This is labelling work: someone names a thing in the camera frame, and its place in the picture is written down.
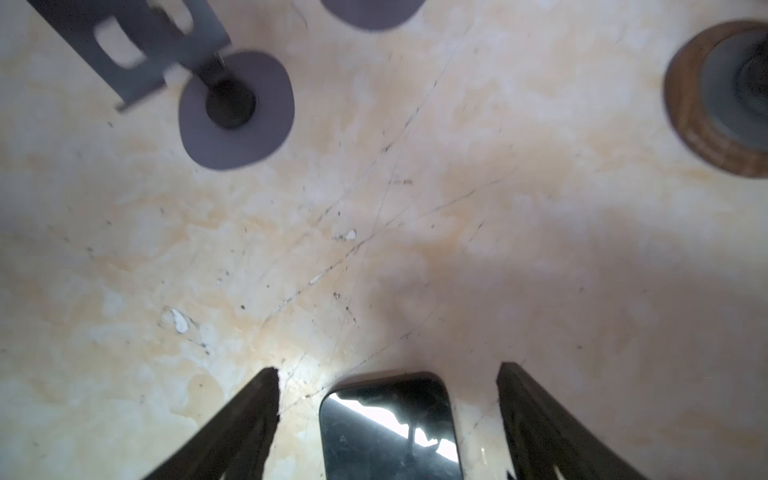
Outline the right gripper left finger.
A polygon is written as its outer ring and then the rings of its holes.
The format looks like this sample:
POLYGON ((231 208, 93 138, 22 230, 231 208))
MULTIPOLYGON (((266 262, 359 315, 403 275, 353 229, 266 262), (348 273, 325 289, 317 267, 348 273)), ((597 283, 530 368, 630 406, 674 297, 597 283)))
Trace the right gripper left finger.
POLYGON ((262 369, 149 479, 261 479, 279 416, 279 374, 262 369))

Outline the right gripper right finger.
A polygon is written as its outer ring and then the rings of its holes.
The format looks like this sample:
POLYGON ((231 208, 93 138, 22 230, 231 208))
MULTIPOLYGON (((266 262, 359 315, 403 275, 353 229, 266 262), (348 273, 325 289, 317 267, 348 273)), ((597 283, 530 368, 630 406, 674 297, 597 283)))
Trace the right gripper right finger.
POLYGON ((501 364, 496 384, 512 461, 510 479, 642 479, 522 366, 501 364))

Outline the black phone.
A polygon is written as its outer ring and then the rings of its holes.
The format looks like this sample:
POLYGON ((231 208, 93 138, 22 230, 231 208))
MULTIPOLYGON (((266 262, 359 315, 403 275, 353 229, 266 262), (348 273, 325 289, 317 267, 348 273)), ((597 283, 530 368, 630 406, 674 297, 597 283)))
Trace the black phone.
POLYGON ((327 479, 462 479, 450 397, 435 374, 341 384, 322 400, 327 479))
POLYGON ((410 20, 425 0, 322 0, 321 4, 342 22, 367 31, 387 31, 410 20))

